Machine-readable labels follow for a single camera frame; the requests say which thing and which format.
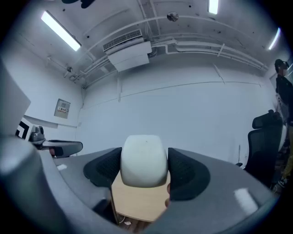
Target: table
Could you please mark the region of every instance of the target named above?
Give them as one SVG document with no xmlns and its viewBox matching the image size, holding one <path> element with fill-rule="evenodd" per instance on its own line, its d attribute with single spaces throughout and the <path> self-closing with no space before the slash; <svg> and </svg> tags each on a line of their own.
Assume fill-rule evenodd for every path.
<svg viewBox="0 0 293 234">
<path fill-rule="evenodd" d="M 167 185 L 155 188 L 135 188 L 123 184 L 120 172 L 112 184 L 116 212 L 141 221 L 153 222 L 165 211 L 165 200 L 169 198 Z"/>
</svg>

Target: black mesh chair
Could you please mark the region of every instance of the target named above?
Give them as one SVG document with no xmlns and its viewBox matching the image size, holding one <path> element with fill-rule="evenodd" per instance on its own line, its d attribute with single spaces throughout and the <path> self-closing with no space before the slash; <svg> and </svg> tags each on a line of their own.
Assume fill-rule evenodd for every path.
<svg viewBox="0 0 293 234">
<path fill-rule="evenodd" d="M 280 113 L 269 110 L 253 120 L 252 128 L 257 130 L 248 133 L 249 157 L 245 170 L 270 187 L 282 135 Z"/>
</svg>

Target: ceiling light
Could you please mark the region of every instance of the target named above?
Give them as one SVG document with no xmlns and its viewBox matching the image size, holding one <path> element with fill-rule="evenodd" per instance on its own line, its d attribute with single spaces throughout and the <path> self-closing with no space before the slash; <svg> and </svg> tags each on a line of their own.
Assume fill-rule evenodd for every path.
<svg viewBox="0 0 293 234">
<path fill-rule="evenodd" d="M 213 14 L 218 13 L 219 0 L 209 0 L 209 12 Z"/>
<path fill-rule="evenodd" d="M 48 11 L 43 13 L 41 19 L 75 51 L 80 48 L 81 44 L 74 37 L 72 37 Z"/>
<path fill-rule="evenodd" d="M 274 44 L 276 43 L 276 41 L 277 41 L 277 39 L 278 39 L 278 37 L 279 37 L 279 35 L 280 35 L 280 32 L 281 32 L 281 29 L 278 28 L 278 31 L 277 31 L 277 33 L 276 33 L 276 35 L 275 35 L 275 38 L 274 38 L 273 42 L 271 43 L 269 49 L 271 49 L 271 48 L 274 46 Z"/>
</svg>

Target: wall switch box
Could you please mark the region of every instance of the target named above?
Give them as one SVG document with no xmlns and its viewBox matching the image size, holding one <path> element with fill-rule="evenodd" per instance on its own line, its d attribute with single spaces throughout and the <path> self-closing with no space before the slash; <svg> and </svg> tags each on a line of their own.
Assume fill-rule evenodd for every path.
<svg viewBox="0 0 293 234">
<path fill-rule="evenodd" d="M 61 99 L 58 99 L 54 116 L 67 119 L 70 103 Z"/>
</svg>

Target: air conditioner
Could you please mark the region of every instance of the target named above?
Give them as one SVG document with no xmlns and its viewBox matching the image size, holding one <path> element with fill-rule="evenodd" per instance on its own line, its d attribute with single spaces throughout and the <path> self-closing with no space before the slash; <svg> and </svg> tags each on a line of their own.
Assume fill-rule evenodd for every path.
<svg viewBox="0 0 293 234">
<path fill-rule="evenodd" d="M 118 71 L 148 64 L 147 54 L 152 52 L 150 42 L 145 42 L 141 30 L 123 34 L 103 45 L 108 59 Z"/>
</svg>

